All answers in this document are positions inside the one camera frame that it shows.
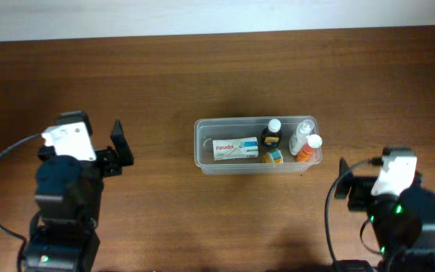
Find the orange Redoxon tube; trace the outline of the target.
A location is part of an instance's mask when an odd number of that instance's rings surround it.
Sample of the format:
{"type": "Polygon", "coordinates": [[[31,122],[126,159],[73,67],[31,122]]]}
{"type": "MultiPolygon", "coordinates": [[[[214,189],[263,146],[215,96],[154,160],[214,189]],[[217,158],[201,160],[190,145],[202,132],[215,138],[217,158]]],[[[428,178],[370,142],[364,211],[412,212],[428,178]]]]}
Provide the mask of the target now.
{"type": "Polygon", "coordinates": [[[322,138],[317,134],[312,134],[307,137],[306,144],[302,147],[296,156],[297,162],[306,162],[315,152],[316,149],[322,146],[322,138]]]}

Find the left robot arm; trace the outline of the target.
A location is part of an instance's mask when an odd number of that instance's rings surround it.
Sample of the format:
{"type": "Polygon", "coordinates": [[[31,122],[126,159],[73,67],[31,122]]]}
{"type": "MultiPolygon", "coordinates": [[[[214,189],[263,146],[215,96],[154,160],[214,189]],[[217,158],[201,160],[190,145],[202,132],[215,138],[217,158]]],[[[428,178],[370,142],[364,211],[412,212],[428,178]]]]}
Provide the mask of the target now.
{"type": "Polygon", "coordinates": [[[26,271],[90,271],[100,245],[97,236],[104,178],[133,165],[122,124],[110,133],[113,145],[95,150],[85,121],[46,128],[35,179],[39,207],[24,250],[26,271]]]}

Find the clear plastic container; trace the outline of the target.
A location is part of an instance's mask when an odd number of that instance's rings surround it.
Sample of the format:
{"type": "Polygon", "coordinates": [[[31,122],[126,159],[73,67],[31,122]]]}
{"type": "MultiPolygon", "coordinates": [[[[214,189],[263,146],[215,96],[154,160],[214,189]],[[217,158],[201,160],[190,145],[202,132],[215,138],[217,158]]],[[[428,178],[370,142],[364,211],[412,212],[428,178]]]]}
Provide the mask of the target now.
{"type": "Polygon", "coordinates": [[[277,172],[304,172],[312,165],[322,161],[322,150],[315,150],[306,162],[297,162],[289,151],[289,138],[295,132],[298,124],[309,119],[313,122],[312,134],[319,133],[318,122],[312,116],[279,116],[281,122],[282,140],[276,147],[283,155],[280,164],[266,164],[261,157],[273,150],[261,142],[262,131],[267,127],[271,116],[233,117],[200,119],[194,126],[194,161],[207,175],[234,174],[265,174],[277,172]],[[256,137],[259,156],[256,158],[225,159],[216,161],[213,154],[214,140],[229,140],[256,137]]]}

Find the white nasal spray bottle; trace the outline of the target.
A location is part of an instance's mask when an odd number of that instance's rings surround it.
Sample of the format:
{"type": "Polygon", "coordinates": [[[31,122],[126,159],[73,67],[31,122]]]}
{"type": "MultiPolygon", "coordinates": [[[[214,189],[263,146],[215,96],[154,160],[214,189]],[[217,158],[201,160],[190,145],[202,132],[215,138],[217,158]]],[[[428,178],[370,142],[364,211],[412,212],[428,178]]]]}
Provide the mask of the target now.
{"type": "Polygon", "coordinates": [[[291,155],[296,156],[301,151],[314,127],[315,124],[311,119],[305,119],[298,124],[288,143],[291,155]]]}

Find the white Panadol box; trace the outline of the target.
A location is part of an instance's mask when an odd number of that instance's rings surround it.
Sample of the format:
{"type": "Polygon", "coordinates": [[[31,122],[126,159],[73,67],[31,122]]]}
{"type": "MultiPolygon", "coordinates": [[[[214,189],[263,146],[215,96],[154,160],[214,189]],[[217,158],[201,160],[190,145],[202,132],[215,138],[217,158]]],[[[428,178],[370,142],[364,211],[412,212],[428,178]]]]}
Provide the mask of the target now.
{"type": "Polygon", "coordinates": [[[228,140],[213,140],[214,160],[250,159],[259,155],[258,139],[240,138],[228,140]]]}

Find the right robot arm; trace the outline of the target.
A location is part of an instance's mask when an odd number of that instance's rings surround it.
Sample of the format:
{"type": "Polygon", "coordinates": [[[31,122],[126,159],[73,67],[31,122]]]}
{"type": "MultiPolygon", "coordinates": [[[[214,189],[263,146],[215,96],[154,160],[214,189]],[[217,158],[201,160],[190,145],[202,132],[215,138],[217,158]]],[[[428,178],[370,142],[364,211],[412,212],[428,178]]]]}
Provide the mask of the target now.
{"type": "Polygon", "coordinates": [[[325,198],[325,237],[334,271],[435,271],[435,193],[423,188],[414,155],[392,153],[348,165],[325,198]],[[330,233],[332,199],[347,199],[351,212],[364,212],[372,226],[381,262],[338,260],[330,233]]]}

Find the small gold lid jar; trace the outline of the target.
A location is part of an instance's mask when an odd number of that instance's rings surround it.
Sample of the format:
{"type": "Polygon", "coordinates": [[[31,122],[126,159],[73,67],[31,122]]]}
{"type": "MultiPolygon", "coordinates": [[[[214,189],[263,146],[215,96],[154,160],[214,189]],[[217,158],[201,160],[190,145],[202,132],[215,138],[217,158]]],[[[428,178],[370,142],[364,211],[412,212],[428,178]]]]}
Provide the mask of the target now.
{"type": "Polygon", "coordinates": [[[281,164],[284,163],[283,155],[281,150],[274,149],[269,152],[266,152],[261,157],[262,163],[270,163],[270,164],[281,164]]]}

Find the dark bottle white cap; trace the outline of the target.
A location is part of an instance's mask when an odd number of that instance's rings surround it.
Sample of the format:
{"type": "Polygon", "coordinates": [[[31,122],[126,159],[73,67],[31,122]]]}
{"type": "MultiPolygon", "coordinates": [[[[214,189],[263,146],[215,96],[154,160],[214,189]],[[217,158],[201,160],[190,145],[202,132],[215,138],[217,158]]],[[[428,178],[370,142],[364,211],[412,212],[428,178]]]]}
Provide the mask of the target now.
{"type": "Polygon", "coordinates": [[[282,139],[281,122],[278,119],[271,119],[267,127],[262,131],[261,143],[265,147],[278,147],[282,139]]]}

